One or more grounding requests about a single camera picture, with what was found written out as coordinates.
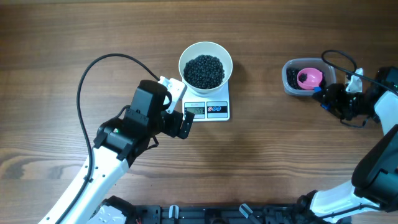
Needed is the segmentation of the pink scoop with blue handle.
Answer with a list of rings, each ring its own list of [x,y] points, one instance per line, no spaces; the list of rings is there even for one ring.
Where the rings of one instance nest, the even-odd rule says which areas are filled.
[[[302,73],[307,74],[307,80],[302,83],[299,81],[299,76]],[[324,73],[317,68],[304,68],[299,71],[297,75],[298,85],[303,90],[312,90],[313,93],[318,93],[326,88],[326,81]]]

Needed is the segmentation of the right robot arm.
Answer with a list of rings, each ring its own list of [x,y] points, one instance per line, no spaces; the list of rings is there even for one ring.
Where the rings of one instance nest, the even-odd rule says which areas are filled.
[[[397,68],[382,67],[364,93],[343,84],[316,90],[314,100],[346,124],[358,115],[381,123],[383,138],[361,159],[351,180],[302,196],[296,223],[343,223],[363,212],[397,210]]]

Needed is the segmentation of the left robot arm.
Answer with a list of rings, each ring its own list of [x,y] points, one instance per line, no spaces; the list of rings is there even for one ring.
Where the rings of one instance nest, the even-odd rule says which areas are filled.
[[[104,196],[138,156],[159,145],[156,135],[188,137],[193,115],[175,110],[186,90],[173,78],[141,81],[132,103],[98,128],[83,167],[41,222],[135,223],[134,206]]]

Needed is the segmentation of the white digital kitchen scale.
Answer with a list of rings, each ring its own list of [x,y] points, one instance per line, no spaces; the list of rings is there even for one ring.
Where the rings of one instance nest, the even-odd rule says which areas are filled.
[[[195,122],[228,121],[231,114],[228,82],[210,93],[198,93],[187,88],[182,99],[182,111],[184,114],[193,113]]]

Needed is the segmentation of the black beans in scoop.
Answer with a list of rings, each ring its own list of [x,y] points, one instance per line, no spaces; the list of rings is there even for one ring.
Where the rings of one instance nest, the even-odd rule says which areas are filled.
[[[304,83],[307,80],[307,74],[306,73],[302,73],[299,77],[298,80],[302,83]]]

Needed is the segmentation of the black beans in bowl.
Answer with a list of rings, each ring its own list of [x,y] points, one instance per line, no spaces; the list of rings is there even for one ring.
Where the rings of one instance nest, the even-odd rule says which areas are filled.
[[[183,77],[191,86],[207,90],[220,86],[225,74],[219,58],[199,55],[185,64]]]

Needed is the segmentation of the white bowl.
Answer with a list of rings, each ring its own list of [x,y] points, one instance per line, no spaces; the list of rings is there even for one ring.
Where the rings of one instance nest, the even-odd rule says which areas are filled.
[[[191,86],[190,84],[188,84],[187,81],[185,81],[185,79],[183,77],[183,69],[185,68],[185,64],[188,61],[195,59],[199,55],[211,55],[211,56],[219,58],[219,60],[223,64],[223,69],[224,69],[224,74],[225,74],[223,82],[220,86],[213,88],[213,89],[203,90],[203,89],[195,88],[195,87]],[[228,53],[228,51],[221,45],[216,44],[214,42],[197,42],[195,44],[192,44],[191,46],[189,46],[187,49],[185,49],[183,51],[183,53],[180,56],[179,63],[178,63],[178,69],[179,69],[180,76],[181,76],[183,82],[185,84],[187,84],[187,86],[189,88],[193,89],[194,91],[196,91],[198,93],[210,93],[212,91],[220,89],[221,86],[223,86],[226,82],[229,81],[229,79],[232,75],[232,71],[233,71],[233,61],[232,61],[232,58],[231,58],[230,54]]]

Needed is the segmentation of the clear plastic container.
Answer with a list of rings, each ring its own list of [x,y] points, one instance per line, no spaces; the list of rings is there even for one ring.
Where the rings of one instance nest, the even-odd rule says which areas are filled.
[[[304,68],[316,68],[323,72],[323,83],[322,86],[328,86],[336,83],[335,69],[323,62],[321,58],[296,58],[289,60],[282,67],[282,83],[284,85],[284,91],[288,95],[292,96],[312,96],[313,90],[302,90],[296,89],[291,86],[293,81],[291,76],[288,75],[288,69],[300,71]]]

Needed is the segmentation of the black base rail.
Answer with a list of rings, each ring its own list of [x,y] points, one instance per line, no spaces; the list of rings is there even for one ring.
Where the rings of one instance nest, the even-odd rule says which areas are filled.
[[[250,206],[181,207],[133,205],[112,196],[102,201],[88,223],[110,224],[282,224],[315,223],[296,204]]]

